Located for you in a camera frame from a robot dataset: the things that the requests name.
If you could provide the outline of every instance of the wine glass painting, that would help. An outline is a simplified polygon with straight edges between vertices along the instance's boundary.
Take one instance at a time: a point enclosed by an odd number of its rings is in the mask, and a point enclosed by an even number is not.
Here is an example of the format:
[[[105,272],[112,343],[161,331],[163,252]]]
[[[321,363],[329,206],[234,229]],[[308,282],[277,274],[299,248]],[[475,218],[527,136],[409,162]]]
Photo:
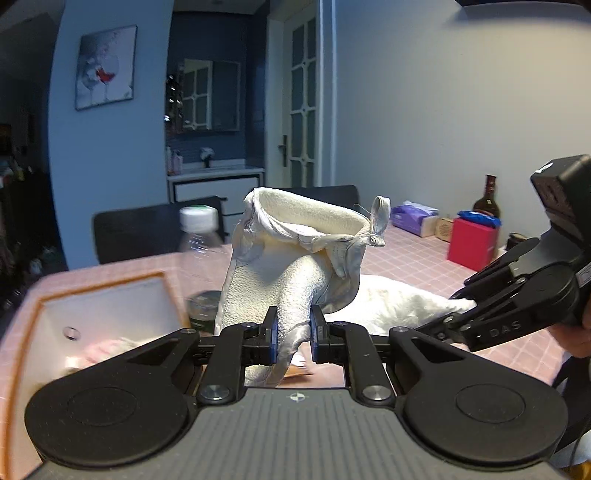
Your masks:
[[[137,29],[132,25],[91,33],[80,39],[76,110],[134,97]]]

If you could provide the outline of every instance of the white towel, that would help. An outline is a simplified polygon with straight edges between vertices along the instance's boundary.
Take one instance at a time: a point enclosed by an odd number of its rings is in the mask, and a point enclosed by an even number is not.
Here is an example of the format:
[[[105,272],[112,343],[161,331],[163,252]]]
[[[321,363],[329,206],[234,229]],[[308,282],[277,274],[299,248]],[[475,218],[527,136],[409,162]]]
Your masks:
[[[324,317],[327,322],[358,323],[371,335],[387,335],[394,326],[417,328],[437,317],[466,312],[475,306],[473,300],[449,300],[390,278],[361,275],[353,302]]]

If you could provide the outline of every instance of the liquor bottle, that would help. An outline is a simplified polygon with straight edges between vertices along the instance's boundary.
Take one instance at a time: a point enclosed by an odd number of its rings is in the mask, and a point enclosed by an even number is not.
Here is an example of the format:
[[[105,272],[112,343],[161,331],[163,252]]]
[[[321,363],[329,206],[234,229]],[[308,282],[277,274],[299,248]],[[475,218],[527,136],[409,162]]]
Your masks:
[[[495,180],[496,177],[493,175],[486,176],[484,197],[482,197],[474,204],[472,210],[474,210],[475,212],[484,213],[485,215],[500,218],[501,211],[499,210],[499,206],[495,202]]]

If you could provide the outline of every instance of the blue wall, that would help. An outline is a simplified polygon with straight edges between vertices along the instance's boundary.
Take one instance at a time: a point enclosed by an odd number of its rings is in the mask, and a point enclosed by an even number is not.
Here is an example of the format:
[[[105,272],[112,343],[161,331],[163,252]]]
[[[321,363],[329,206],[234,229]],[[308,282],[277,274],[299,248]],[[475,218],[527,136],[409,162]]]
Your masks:
[[[185,163],[199,161],[199,148],[211,147],[216,160],[246,157],[246,15],[177,13],[173,15],[168,44],[168,72],[175,73],[184,59],[239,61],[241,63],[240,126],[238,132],[188,132],[169,138]]]
[[[49,92],[50,173],[70,268],[97,263],[92,217],[167,201],[164,82],[173,0],[67,0]],[[137,25],[134,98],[74,109],[80,37]]]
[[[265,66],[267,62],[267,0],[248,24],[246,51],[246,162],[265,166]]]

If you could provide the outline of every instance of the tissue box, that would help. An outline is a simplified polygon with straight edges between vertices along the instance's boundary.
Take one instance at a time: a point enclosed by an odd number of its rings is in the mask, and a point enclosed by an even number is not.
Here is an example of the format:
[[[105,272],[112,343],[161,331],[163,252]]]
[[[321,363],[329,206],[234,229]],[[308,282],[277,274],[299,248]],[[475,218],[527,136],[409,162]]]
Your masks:
[[[447,259],[472,270],[482,270],[493,260],[498,236],[498,228],[456,218]]]
[[[418,203],[404,202],[394,207],[390,213],[392,225],[425,237],[435,235],[438,211],[431,207],[425,207]]]

